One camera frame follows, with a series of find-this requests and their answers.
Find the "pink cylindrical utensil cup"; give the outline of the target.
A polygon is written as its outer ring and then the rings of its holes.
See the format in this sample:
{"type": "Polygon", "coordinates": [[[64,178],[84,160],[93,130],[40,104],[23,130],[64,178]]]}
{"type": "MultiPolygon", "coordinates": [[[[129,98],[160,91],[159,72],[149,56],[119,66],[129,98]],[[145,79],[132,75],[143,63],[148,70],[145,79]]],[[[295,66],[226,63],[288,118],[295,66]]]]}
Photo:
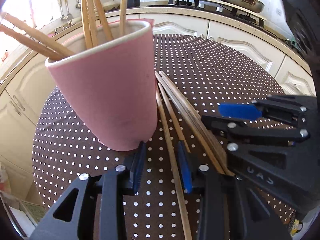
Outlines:
{"type": "Polygon", "coordinates": [[[88,49],[82,33],[65,45],[74,55],[45,65],[77,116],[99,142],[130,151],[148,141],[157,126],[153,20],[130,19],[125,35],[110,24],[114,39],[97,28],[98,45],[88,49]]]}

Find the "brown polka dot tablecloth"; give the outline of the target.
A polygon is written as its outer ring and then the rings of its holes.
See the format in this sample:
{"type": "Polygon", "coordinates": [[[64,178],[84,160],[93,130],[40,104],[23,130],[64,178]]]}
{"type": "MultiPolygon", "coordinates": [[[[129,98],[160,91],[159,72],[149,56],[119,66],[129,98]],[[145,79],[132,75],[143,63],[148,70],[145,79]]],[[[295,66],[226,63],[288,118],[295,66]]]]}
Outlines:
{"type": "MultiPolygon", "coordinates": [[[[164,72],[200,115],[217,114],[223,102],[250,103],[283,94],[262,67],[223,44],[186,35],[155,35],[154,69],[164,72]]],[[[102,145],[59,89],[44,103],[33,139],[33,175],[46,209],[80,174],[97,176],[120,164],[125,153],[102,145]]],[[[184,239],[162,123],[146,145],[141,185],[124,197],[129,239],[184,239]]]]}

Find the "long wooden chopstick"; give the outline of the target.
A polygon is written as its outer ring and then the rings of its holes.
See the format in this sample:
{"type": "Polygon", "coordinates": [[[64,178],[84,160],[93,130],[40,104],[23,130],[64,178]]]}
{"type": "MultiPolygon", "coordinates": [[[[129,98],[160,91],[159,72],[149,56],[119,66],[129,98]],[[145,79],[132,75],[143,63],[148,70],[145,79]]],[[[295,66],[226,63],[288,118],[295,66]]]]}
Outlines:
{"type": "Polygon", "coordinates": [[[178,207],[180,210],[180,216],[181,216],[181,221],[182,221],[184,239],[192,240],[191,228],[190,228],[190,224],[189,224],[187,208],[185,205],[184,193],[183,193],[183,189],[182,189],[182,185],[181,185],[180,174],[178,171],[178,165],[177,165],[177,161],[176,161],[176,157],[175,157],[174,147],[172,145],[167,119],[165,116],[164,107],[163,107],[161,96],[160,96],[158,89],[156,92],[156,101],[157,101],[157,107],[158,107],[159,114],[160,114],[161,121],[162,121],[165,142],[167,144],[170,165],[171,165],[172,175],[173,175],[174,184],[175,184],[177,202],[178,202],[178,207]]]}

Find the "cream kitchen base cabinets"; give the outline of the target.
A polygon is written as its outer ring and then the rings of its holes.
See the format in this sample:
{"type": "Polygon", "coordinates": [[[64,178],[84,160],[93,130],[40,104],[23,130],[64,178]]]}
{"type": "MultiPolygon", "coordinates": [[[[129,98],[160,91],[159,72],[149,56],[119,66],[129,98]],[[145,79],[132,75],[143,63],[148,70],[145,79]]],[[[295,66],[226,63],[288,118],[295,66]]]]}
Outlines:
{"type": "MultiPolygon", "coordinates": [[[[130,19],[151,18],[158,41],[155,67],[179,79],[199,80],[206,68],[236,70],[255,95],[315,95],[308,64],[266,30],[221,15],[184,9],[144,8],[130,19]]],[[[33,185],[31,150],[42,107],[55,82],[45,57],[19,46],[1,63],[1,163],[7,190],[26,198],[33,185]]]]}

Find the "black gas stove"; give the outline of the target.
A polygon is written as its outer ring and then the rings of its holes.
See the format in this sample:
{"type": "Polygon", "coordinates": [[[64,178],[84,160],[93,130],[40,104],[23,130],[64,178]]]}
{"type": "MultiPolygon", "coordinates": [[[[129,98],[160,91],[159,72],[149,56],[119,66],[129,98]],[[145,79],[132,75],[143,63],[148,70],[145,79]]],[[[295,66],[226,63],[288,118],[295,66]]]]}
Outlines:
{"type": "Polygon", "coordinates": [[[252,8],[248,9],[243,4],[237,5],[225,0],[151,0],[145,2],[144,5],[149,7],[164,5],[207,11],[228,16],[261,28],[265,27],[267,21],[260,12],[255,12],[252,8]]]}

